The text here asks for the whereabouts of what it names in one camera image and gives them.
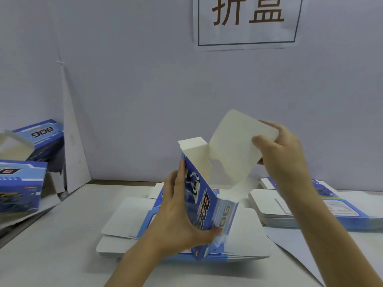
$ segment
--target sign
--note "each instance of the sign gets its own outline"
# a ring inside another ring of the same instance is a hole
[[[296,45],[305,0],[193,0],[197,50]]]

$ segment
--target table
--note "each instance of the table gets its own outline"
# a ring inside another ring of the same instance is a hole
[[[150,187],[87,184],[0,249],[0,286],[103,286],[118,262],[98,256],[100,231],[126,197]],[[268,259],[221,264],[161,263],[145,286],[321,286],[270,241]]]

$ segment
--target left hand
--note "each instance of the left hand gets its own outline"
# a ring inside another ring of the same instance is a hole
[[[199,230],[190,222],[185,205],[185,174],[185,161],[181,159],[178,171],[173,171],[165,179],[160,210],[142,236],[160,259],[195,246],[211,244],[222,233],[218,227]]]

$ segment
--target hand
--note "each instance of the hand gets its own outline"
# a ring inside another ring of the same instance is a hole
[[[142,239],[149,240],[160,259],[170,257],[195,246],[211,244],[222,229],[213,227],[198,230],[190,222],[185,205],[185,161],[180,160],[178,171],[169,174],[164,182],[162,205]]]
[[[267,173],[280,185],[299,185],[311,179],[301,143],[286,127],[262,121],[279,130],[275,142],[263,135],[254,136],[253,144],[262,152]]]

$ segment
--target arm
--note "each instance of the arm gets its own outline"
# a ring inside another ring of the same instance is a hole
[[[222,229],[208,231],[195,228],[185,207],[185,161],[178,171],[165,179],[162,205],[146,232],[129,249],[105,287],[142,286],[153,269],[166,257],[195,246],[211,244]]]
[[[316,192],[299,139],[285,127],[275,142],[263,136],[253,144],[263,154],[263,164],[301,227],[304,239],[328,287],[383,286],[345,228]]]

